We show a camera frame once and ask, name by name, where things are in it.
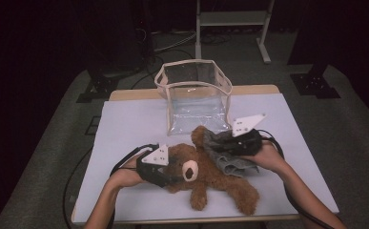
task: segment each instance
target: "gray garment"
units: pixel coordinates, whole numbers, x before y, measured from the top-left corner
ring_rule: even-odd
[[[204,132],[204,149],[209,155],[211,160],[215,163],[216,167],[226,175],[233,175],[237,177],[243,177],[245,169],[254,168],[258,171],[258,167],[253,161],[243,159],[238,156],[232,156],[227,152],[216,152],[213,150],[214,146],[218,146],[219,141],[232,137],[232,132],[222,132],[214,134],[209,130]]]

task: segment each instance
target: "white metal frame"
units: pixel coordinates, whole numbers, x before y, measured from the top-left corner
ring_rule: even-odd
[[[200,0],[196,1],[195,58],[202,59],[201,27],[204,26],[250,26],[262,25],[261,37],[256,39],[265,64],[271,63],[264,41],[270,24],[275,0],[270,0],[267,10],[201,12]]]

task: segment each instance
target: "stuffed animal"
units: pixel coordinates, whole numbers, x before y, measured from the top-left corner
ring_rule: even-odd
[[[192,132],[194,146],[178,144],[169,147],[171,161],[164,173],[171,176],[184,176],[185,181],[167,186],[171,193],[192,190],[190,203],[193,209],[202,210],[208,202],[208,187],[225,191],[236,204],[237,209],[252,215],[259,199],[258,192],[245,178],[225,175],[204,151],[203,136],[207,129],[197,127]]]

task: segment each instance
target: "clear plastic bag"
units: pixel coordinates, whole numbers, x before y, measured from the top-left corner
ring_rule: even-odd
[[[168,101],[168,135],[187,135],[199,125],[215,133],[231,129],[232,83],[214,61],[164,64],[154,83]]]

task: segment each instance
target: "person's right hand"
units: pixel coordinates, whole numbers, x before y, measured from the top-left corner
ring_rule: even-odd
[[[276,147],[268,140],[262,141],[261,150],[255,156],[242,156],[252,160],[258,166],[271,170],[274,173],[281,171],[288,164],[277,151]]]

